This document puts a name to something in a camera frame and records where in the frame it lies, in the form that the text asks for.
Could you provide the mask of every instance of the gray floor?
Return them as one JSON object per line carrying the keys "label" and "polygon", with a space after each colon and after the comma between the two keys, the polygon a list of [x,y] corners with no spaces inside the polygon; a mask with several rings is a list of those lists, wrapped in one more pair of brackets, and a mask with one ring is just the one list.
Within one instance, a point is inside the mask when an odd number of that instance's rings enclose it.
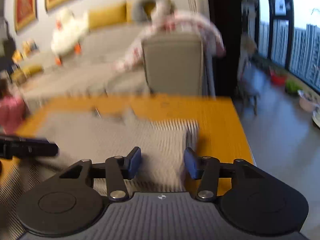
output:
{"label": "gray floor", "polygon": [[272,85],[259,70],[247,75],[260,91],[258,115],[235,101],[242,126],[259,168],[300,191],[308,200],[309,215],[301,232],[320,239],[320,130],[299,99]]}

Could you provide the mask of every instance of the striped fabric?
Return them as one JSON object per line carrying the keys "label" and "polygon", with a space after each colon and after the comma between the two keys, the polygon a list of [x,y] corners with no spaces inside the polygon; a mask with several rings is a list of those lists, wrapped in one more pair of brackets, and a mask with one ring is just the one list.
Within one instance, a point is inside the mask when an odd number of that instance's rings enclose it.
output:
{"label": "striped fabric", "polygon": [[[49,115],[38,136],[55,141],[60,156],[51,160],[22,160],[12,168],[0,188],[0,239],[14,240],[24,232],[15,213],[16,202],[23,192],[79,159],[104,162],[111,156],[126,155],[132,146],[140,146],[143,163],[134,179],[125,180],[129,193],[184,191],[183,150],[196,148],[198,129],[195,120],[150,122],[138,119],[131,110],[121,116],[100,119],[92,113]],[[79,143],[83,140],[90,144],[90,152]],[[76,141],[78,146],[70,147]],[[105,179],[95,179],[93,188],[107,195]]]}

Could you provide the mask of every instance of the orange plush foot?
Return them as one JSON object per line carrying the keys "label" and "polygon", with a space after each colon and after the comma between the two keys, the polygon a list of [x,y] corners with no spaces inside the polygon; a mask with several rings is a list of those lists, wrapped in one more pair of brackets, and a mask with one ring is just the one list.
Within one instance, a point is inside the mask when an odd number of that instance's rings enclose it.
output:
{"label": "orange plush foot", "polygon": [[58,65],[58,66],[62,65],[61,59],[59,57],[55,58],[55,62],[56,62],[56,65]]}
{"label": "orange plush foot", "polygon": [[79,43],[75,46],[75,53],[77,55],[81,54],[81,46]]}

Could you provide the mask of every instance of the child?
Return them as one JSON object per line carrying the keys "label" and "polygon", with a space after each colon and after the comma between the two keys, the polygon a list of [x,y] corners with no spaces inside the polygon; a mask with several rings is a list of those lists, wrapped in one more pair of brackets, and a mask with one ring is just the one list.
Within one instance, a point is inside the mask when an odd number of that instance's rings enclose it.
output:
{"label": "child", "polygon": [[5,79],[0,79],[0,125],[5,134],[14,134],[23,121],[26,105],[21,96],[13,96]]}

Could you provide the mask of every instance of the wooden table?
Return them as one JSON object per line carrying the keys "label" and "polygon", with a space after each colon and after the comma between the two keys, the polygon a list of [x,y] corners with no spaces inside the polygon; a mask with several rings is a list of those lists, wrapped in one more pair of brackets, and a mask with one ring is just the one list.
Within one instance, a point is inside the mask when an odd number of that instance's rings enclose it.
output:
{"label": "wooden table", "polygon": [[[157,95],[153,97],[79,97],[57,98],[49,102],[36,114],[26,120],[18,134],[28,137],[36,134],[47,113],[57,111],[91,111],[97,107],[101,114],[114,114],[132,107],[137,116],[152,121],[166,119],[196,119],[199,123],[197,154],[213,156],[221,162],[232,163],[242,158],[252,163],[249,145],[232,101],[228,98],[189,98]],[[3,162],[5,177],[12,163],[18,159]],[[195,192],[198,182],[187,177],[186,188]],[[231,188],[230,179],[220,179],[218,195]]]}

